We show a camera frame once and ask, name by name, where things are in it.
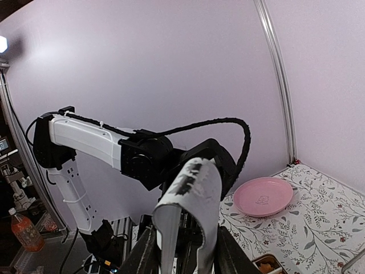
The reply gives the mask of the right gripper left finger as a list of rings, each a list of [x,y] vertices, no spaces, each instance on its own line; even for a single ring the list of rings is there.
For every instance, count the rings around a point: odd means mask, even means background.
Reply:
[[[121,274],[150,274],[159,272],[159,249],[156,230],[147,227],[127,259],[119,268]]]

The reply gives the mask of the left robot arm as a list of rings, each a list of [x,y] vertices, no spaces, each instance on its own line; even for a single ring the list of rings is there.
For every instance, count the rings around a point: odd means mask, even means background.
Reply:
[[[189,150],[174,148],[167,134],[122,130],[75,113],[72,106],[47,112],[32,123],[36,162],[55,180],[70,209],[87,250],[95,257],[121,263],[122,241],[93,205],[76,164],[77,152],[93,156],[147,190],[167,188],[191,158],[213,160],[222,179],[222,193],[232,186],[236,164],[216,140],[208,139]]]

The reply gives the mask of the metal serving tongs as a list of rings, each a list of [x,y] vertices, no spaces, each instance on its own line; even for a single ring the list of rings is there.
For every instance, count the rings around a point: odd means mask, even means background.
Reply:
[[[211,160],[193,158],[186,162],[152,215],[157,246],[161,250],[160,273],[172,272],[182,210],[194,217],[202,233],[202,244],[196,253],[197,272],[211,272],[221,191],[220,173]]]

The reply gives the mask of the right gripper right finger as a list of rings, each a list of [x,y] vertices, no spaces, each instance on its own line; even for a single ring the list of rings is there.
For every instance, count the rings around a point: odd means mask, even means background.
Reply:
[[[217,230],[214,272],[219,274],[261,273],[224,226],[219,226]]]

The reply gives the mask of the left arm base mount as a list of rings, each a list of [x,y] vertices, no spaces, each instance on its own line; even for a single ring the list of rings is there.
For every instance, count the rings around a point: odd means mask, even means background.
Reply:
[[[90,235],[81,233],[88,252],[93,254],[99,262],[107,267],[119,268],[123,262],[124,244],[128,235],[121,233],[116,235],[112,225],[107,220],[102,220],[99,229]]]

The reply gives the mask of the pink divided cookie tin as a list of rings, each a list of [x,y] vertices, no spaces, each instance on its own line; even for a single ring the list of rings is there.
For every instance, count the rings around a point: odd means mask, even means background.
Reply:
[[[253,264],[261,273],[285,274],[286,271],[279,260],[272,254],[265,254],[254,259]]]

